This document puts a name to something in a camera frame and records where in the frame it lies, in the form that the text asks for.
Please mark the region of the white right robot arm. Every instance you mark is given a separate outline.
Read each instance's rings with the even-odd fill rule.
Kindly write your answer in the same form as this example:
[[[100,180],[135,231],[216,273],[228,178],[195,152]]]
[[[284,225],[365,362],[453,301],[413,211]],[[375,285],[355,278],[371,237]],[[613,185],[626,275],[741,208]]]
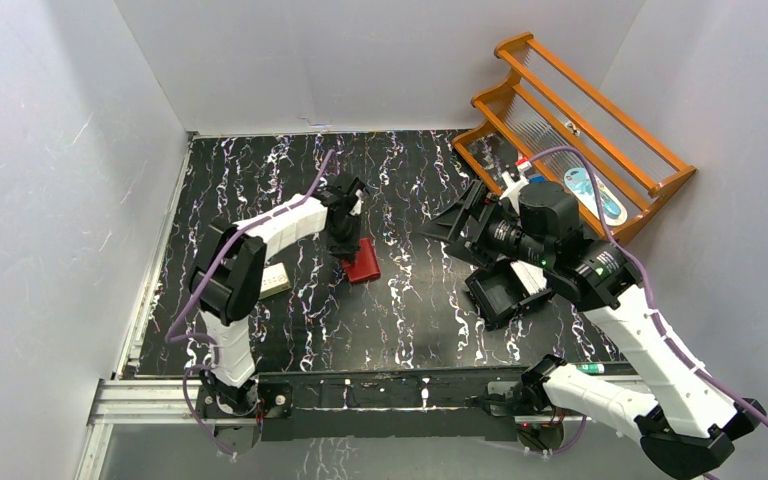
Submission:
[[[704,367],[677,353],[676,335],[647,304],[641,268],[618,246],[584,234],[578,201],[561,185],[527,184],[497,196],[476,180],[420,231],[480,273],[515,261],[541,269],[548,290],[604,332],[648,387],[628,390],[548,354],[507,391],[480,397],[488,412],[577,411],[637,442],[675,479],[719,468],[735,441],[757,428],[757,402],[707,384]]]

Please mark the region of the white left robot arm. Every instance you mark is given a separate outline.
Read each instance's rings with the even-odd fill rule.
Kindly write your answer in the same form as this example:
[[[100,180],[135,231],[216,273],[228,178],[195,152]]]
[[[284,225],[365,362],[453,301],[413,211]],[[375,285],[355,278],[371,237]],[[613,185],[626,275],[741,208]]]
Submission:
[[[366,191],[362,180],[342,173],[266,213],[209,230],[208,249],[197,258],[190,280],[213,349],[200,380],[231,414],[246,416],[259,400],[248,316],[260,299],[268,260],[305,237],[323,234],[327,252],[341,261],[350,283],[379,278],[372,242],[361,235]]]

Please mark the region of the red card holder wallet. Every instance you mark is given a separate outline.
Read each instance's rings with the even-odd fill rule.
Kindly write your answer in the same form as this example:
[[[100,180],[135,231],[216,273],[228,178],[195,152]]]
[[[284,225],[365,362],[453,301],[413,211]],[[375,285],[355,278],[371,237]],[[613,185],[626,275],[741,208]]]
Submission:
[[[361,238],[359,246],[360,249],[352,262],[348,260],[341,261],[343,271],[347,275],[350,284],[375,281],[381,277],[381,270],[372,239],[369,237]]]

